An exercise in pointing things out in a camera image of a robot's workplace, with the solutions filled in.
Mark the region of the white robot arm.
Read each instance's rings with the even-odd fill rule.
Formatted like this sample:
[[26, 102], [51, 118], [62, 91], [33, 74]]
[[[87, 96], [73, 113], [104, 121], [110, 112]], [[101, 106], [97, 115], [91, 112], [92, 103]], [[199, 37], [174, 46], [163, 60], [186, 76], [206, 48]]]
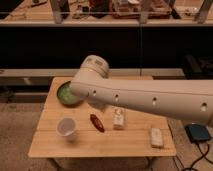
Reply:
[[105, 59], [87, 56], [71, 81], [72, 94], [213, 127], [213, 80], [121, 80], [108, 72]]

